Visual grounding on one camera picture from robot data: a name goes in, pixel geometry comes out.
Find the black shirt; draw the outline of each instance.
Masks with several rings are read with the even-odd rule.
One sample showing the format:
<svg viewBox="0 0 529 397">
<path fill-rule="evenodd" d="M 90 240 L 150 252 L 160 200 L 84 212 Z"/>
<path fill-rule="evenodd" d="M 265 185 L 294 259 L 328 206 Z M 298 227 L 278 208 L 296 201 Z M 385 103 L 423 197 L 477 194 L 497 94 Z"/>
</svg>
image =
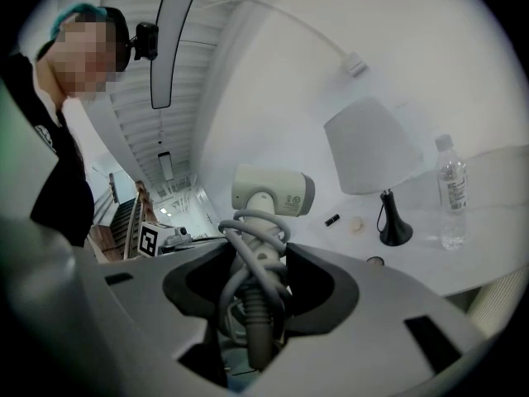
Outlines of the black shirt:
<svg viewBox="0 0 529 397">
<path fill-rule="evenodd" d="M 8 57 L 1 68 L 10 94 L 27 120 L 59 157 L 36 200 L 31 219 L 61 232 L 73 246 L 83 246 L 93 220 L 93 196 L 84 173 L 83 159 L 57 112 L 60 127 L 51 119 L 35 92 L 33 67 L 23 55 Z"/>
</svg>

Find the black camera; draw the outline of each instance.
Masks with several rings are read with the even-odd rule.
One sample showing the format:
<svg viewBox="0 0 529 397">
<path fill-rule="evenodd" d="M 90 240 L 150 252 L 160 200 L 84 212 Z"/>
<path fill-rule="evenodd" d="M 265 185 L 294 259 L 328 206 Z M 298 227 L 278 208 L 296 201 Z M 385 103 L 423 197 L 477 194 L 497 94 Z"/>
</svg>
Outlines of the black camera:
<svg viewBox="0 0 529 397">
<path fill-rule="evenodd" d="M 141 57 L 154 60 L 158 55 L 158 27 L 154 23 L 141 22 L 136 25 L 136 36 L 131 40 L 135 49 L 134 60 Z"/>
</svg>

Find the bottle cap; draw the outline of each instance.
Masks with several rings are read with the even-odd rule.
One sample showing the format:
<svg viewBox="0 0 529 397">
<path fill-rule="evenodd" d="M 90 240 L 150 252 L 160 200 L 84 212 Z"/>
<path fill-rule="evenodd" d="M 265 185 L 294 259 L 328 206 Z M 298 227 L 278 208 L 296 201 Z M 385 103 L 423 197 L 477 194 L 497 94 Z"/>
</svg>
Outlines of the bottle cap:
<svg viewBox="0 0 529 397">
<path fill-rule="evenodd" d="M 454 146 L 452 142 L 452 137 L 450 134 L 443 134 L 436 138 L 436 146 L 438 151 L 447 151 Z"/>
</svg>

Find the bottle label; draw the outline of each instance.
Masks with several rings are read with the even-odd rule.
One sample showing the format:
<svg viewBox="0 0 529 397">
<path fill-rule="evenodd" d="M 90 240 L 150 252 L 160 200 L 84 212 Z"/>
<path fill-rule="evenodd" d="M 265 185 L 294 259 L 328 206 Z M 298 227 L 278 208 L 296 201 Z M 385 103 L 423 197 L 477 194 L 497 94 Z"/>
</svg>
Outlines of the bottle label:
<svg viewBox="0 0 529 397">
<path fill-rule="evenodd" d="M 441 181 L 441 204 L 447 211 L 466 208 L 468 202 L 468 178 L 463 175 L 460 179 Z"/>
</svg>

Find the hose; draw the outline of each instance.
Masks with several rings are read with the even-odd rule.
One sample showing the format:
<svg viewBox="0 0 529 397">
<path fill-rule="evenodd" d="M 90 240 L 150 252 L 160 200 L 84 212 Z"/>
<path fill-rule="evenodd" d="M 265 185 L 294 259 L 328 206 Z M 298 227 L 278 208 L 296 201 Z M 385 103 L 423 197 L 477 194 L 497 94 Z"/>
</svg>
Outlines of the hose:
<svg viewBox="0 0 529 397">
<path fill-rule="evenodd" d="M 243 217 L 263 219 L 273 223 L 274 227 L 263 230 L 240 221 Z M 237 251 L 231 265 L 231 277 L 219 299 L 219 329 L 236 345 L 247 347 L 249 366 L 262 371 L 271 362 L 274 349 L 283 336 L 292 295 L 286 288 L 287 266 L 279 260 L 258 259 L 254 250 L 267 243 L 279 253 L 279 257 L 284 256 L 290 229 L 275 215 L 244 209 L 236 212 L 233 220 L 222 221 L 218 230 Z M 244 242 L 236 232 L 245 232 L 253 238 Z M 244 314 L 239 309 L 241 304 Z M 244 315 L 245 333 L 236 331 L 233 313 L 237 318 Z"/>
</svg>

